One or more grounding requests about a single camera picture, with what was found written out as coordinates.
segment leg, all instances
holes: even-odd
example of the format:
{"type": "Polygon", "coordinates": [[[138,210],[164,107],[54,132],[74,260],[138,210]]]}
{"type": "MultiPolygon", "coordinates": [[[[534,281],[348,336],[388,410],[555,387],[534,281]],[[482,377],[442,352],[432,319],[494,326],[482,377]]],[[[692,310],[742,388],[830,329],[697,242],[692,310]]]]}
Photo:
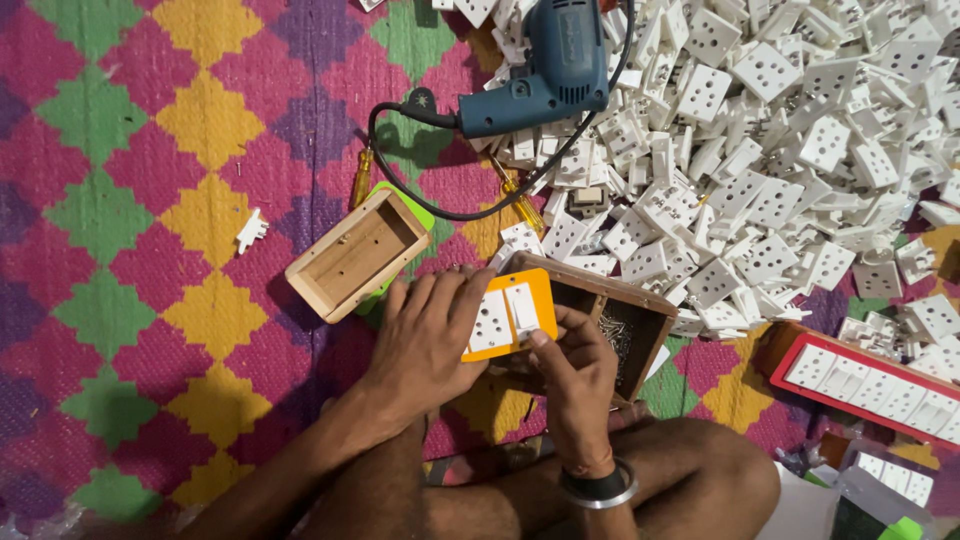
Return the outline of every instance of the leg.
{"type": "Polygon", "coordinates": [[[301,537],[424,538],[424,429],[416,422],[350,463],[310,512],[301,537]]]}
{"type": "MultiPolygon", "coordinates": [[[[637,526],[656,540],[754,538],[773,513],[780,479],[770,458],[722,426],[694,419],[615,433],[614,452],[628,459],[640,490],[631,500],[637,526]]],[[[537,465],[490,483],[429,488],[430,529],[444,538],[521,538],[569,514],[560,464],[537,465]]]]}

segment power drill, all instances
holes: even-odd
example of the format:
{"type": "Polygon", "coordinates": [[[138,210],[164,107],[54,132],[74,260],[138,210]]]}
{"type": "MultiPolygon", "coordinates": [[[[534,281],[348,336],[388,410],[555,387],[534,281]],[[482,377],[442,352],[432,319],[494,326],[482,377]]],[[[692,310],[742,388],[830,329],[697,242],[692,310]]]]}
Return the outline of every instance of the power drill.
{"type": "Polygon", "coordinates": [[[493,90],[460,96],[466,138],[502,135],[607,108],[607,55],[596,0],[540,0],[523,21],[526,64],[493,90]]]}
{"type": "MultiPolygon", "coordinates": [[[[363,152],[372,154],[377,166],[399,191],[430,213],[453,221],[471,221],[493,215],[514,203],[530,190],[535,182],[553,168],[577,138],[589,127],[597,112],[607,108],[611,89],[616,84],[630,57],[634,34],[634,2],[626,0],[627,32],[620,61],[607,78],[607,55],[600,25],[597,0],[540,0],[523,21],[523,35],[530,39],[527,62],[511,69],[511,79],[492,90],[461,95],[460,111],[439,114],[433,93],[415,88],[405,103],[380,103],[368,117],[368,145],[363,152]],[[439,209],[421,199],[396,176],[379,147],[376,135],[377,115],[394,110],[424,124],[460,130],[466,138],[503,135],[570,116],[583,119],[574,133],[556,154],[524,179],[523,185],[507,194],[500,202],[475,213],[453,213],[439,209]]],[[[358,177],[361,184],[366,177],[358,177]]]]}

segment floor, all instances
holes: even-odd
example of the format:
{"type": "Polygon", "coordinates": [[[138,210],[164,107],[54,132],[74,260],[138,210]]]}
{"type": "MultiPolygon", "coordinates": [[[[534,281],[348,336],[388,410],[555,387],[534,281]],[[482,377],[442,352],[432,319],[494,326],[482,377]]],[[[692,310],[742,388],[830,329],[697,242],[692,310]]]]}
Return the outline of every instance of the floor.
{"type": "MultiPolygon", "coordinates": [[[[0,523],[30,530],[70,502],[117,522],[208,503],[312,422],[363,373],[376,321],[325,325],[284,267],[346,214],[373,105],[427,86],[452,110],[499,64],[489,31],[422,0],[370,13],[356,0],[0,3],[0,523]],[[270,230],[238,257],[254,208],[270,230]]],[[[381,126],[428,200],[497,200],[458,135],[381,126]]],[[[483,261],[516,221],[509,209],[438,220],[405,272],[483,261]]],[[[924,233],[938,254],[955,237],[924,233]]],[[[960,299],[931,277],[896,303],[938,292],[960,299]]],[[[848,276],[807,299],[804,322],[832,332],[887,306],[857,299],[848,276]]],[[[671,338],[640,397],[771,454],[851,425],[765,384],[748,362],[760,330],[671,338]]],[[[541,398],[531,410],[528,394],[484,379],[444,411],[424,458],[544,424],[541,398]]],[[[960,458],[894,448],[941,469],[931,510],[958,513],[960,458]]]]}

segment orange plate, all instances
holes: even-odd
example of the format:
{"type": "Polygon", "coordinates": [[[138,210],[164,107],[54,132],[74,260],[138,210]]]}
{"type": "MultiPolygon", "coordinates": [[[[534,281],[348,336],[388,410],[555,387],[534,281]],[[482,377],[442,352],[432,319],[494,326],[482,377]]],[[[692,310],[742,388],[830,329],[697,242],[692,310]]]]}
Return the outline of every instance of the orange plate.
{"type": "MultiPolygon", "coordinates": [[[[530,294],[534,297],[534,307],[537,308],[537,320],[540,322],[540,329],[545,331],[550,337],[557,339],[557,315],[553,311],[553,293],[550,292],[550,275],[542,268],[534,268],[517,272],[516,274],[507,274],[499,278],[493,278],[487,287],[487,292],[503,290],[516,283],[528,283],[530,285],[530,294]]],[[[493,347],[478,353],[467,353],[461,356],[464,362],[475,362],[486,360],[494,356],[503,356],[515,353],[523,349],[529,349],[526,343],[516,341],[516,328],[514,327],[514,318],[510,317],[510,333],[514,337],[514,342],[510,345],[501,345],[493,347]]]]}

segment silver bangle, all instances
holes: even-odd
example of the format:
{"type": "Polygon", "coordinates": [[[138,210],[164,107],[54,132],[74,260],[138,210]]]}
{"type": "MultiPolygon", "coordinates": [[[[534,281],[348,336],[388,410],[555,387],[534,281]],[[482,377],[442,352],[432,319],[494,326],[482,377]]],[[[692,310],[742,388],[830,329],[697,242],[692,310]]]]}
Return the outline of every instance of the silver bangle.
{"type": "Polygon", "coordinates": [[[614,506],[619,506],[624,504],[626,501],[629,501],[630,498],[636,495],[636,492],[640,489],[639,484],[636,483],[636,474],[634,473],[634,468],[630,466],[630,463],[627,463],[625,459],[614,456],[613,462],[617,465],[617,470],[622,469],[627,472],[627,489],[613,497],[612,499],[605,499],[604,501],[592,501],[590,499],[581,499],[577,497],[574,493],[571,493],[569,489],[566,488],[565,483],[561,482],[561,487],[564,489],[564,496],[571,503],[581,506],[582,508],[589,508],[591,510],[603,510],[606,508],[613,508],[614,506]]]}

